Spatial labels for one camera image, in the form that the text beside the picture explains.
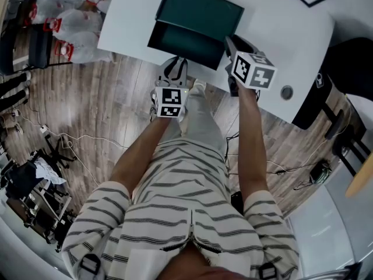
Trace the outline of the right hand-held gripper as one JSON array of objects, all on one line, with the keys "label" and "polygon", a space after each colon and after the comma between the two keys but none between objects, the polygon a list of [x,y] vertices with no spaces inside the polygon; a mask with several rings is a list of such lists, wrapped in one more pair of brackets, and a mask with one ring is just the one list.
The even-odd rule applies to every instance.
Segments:
[{"label": "right hand-held gripper", "polygon": [[257,91],[269,90],[277,68],[260,49],[240,36],[225,36],[224,49],[231,63],[226,67],[230,94],[238,97],[238,84]]}]

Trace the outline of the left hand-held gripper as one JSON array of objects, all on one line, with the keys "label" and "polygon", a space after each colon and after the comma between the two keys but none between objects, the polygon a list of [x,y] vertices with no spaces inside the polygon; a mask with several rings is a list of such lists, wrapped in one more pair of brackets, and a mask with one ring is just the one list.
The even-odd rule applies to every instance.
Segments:
[{"label": "left hand-held gripper", "polygon": [[[170,78],[174,67],[178,66],[177,74]],[[182,87],[187,84],[188,61],[176,56],[166,60],[159,67],[159,80],[155,81],[152,100],[158,117],[182,119],[185,114],[185,103],[189,89]]]}]

